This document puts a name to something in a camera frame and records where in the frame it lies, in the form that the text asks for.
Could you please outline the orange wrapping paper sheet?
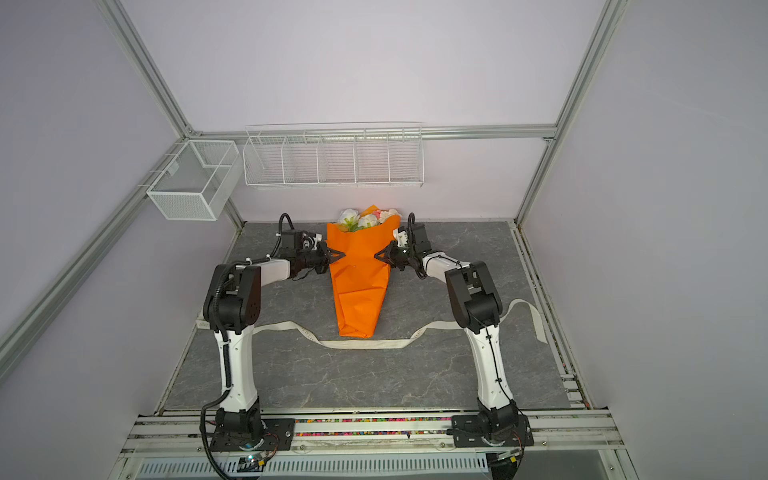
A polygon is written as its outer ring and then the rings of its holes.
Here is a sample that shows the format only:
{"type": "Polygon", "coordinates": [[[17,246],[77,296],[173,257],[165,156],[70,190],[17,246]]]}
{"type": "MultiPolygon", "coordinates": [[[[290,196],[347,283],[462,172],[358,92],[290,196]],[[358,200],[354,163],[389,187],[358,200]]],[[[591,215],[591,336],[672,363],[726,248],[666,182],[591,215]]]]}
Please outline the orange wrapping paper sheet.
{"type": "MultiPolygon", "coordinates": [[[[382,209],[373,205],[359,214],[376,215],[379,210],[382,209]]],[[[346,254],[330,265],[339,334],[367,339],[375,333],[391,270],[374,254],[394,240],[393,232],[400,227],[401,215],[355,232],[342,232],[337,222],[327,225],[327,245],[346,254]]]]}

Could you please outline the cream fake rose stem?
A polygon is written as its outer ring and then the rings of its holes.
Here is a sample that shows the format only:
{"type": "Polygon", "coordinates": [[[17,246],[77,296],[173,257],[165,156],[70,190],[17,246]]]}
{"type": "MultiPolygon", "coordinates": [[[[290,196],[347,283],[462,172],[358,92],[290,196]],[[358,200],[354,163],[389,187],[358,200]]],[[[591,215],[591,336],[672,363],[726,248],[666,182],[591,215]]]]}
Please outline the cream fake rose stem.
{"type": "Polygon", "coordinates": [[[379,210],[376,212],[377,219],[380,223],[386,222],[391,217],[399,217],[400,213],[396,209],[379,210]]]}

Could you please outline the white fake rose stem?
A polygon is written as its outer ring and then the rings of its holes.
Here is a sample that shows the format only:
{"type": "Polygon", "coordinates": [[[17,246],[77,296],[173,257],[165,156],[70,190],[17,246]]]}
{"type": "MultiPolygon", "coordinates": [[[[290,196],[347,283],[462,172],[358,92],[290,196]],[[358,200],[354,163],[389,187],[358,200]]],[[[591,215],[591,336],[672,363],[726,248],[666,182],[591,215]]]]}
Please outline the white fake rose stem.
{"type": "Polygon", "coordinates": [[[354,209],[345,209],[341,212],[337,222],[338,228],[342,232],[355,232],[360,229],[360,214],[354,209]]]}

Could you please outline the white printed ribbon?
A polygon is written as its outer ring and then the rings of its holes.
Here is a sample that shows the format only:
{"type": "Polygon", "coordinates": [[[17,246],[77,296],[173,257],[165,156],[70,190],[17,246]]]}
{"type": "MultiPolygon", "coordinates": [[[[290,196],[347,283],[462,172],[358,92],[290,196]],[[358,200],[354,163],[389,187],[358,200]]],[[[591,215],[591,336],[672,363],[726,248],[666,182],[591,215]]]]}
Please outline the white printed ribbon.
{"type": "MultiPolygon", "coordinates": [[[[511,313],[512,309],[520,304],[526,305],[530,311],[536,339],[541,343],[547,344],[548,340],[545,333],[542,315],[538,309],[530,302],[527,302],[523,299],[512,300],[508,305],[507,312],[503,313],[500,317],[500,321],[503,322],[511,313]]],[[[276,324],[257,326],[254,328],[254,334],[265,331],[283,332],[295,330],[310,342],[333,350],[399,350],[404,349],[416,342],[428,330],[455,331],[459,329],[460,327],[455,321],[433,321],[414,331],[408,338],[405,339],[372,340],[353,338],[347,340],[320,340],[312,331],[303,327],[302,325],[293,321],[283,321],[276,324]]]]}

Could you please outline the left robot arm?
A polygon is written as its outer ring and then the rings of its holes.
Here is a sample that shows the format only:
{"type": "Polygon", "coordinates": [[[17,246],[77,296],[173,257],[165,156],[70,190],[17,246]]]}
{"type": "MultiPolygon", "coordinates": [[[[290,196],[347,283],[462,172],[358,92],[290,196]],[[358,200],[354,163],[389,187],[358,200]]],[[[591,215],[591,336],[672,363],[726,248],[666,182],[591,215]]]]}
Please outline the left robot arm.
{"type": "Polygon", "coordinates": [[[207,450],[280,447],[279,433],[262,419],[253,372],[253,335],[262,310],[262,288],[297,280],[302,272],[325,274],[344,257],[321,234],[295,228],[284,213],[271,252],[215,267],[202,314],[217,344],[221,393],[200,412],[207,450]]]}

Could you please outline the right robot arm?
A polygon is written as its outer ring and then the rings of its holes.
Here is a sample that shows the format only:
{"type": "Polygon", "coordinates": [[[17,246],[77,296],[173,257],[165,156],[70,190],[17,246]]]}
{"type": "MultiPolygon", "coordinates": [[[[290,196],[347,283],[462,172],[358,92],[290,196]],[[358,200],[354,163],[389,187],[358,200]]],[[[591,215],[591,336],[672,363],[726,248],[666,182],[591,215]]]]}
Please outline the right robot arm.
{"type": "Polygon", "coordinates": [[[531,444],[528,418],[508,384],[500,347],[504,307],[488,266],[461,262],[432,248],[426,227],[413,214],[375,258],[392,268],[410,267],[421,279],[445,283],[457,326],[467,335],[477,376],[478,413],[456,415],[448,433],[458,446],[531,444]]]}

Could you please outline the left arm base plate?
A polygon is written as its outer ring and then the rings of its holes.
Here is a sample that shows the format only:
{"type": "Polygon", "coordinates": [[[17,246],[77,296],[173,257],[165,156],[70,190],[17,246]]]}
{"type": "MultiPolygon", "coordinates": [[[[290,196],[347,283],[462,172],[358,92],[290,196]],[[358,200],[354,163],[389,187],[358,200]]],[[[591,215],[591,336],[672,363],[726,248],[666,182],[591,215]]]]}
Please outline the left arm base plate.
{"type": "Polygon", "coordinates": [[[295,425],[296,419],[291,417],[262,418],[254,432],[217,425],[209,437],[209,449],[234,453],[286,451],[291,447],[295,425]]]}

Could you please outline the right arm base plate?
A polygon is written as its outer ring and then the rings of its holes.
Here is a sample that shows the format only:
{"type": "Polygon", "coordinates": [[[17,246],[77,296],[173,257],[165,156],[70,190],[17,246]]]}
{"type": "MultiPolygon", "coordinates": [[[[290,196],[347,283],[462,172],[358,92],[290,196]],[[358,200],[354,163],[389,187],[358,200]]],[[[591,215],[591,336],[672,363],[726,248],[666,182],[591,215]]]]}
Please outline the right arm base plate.
{"type": "Polygon", "coordinates": [[[534,445],[529,419],[522,413],[518,413],[514,419],[503,419],[499,424],[480,413],[454,415],[446,434],[459,448],[526,448],[534,445]]]}

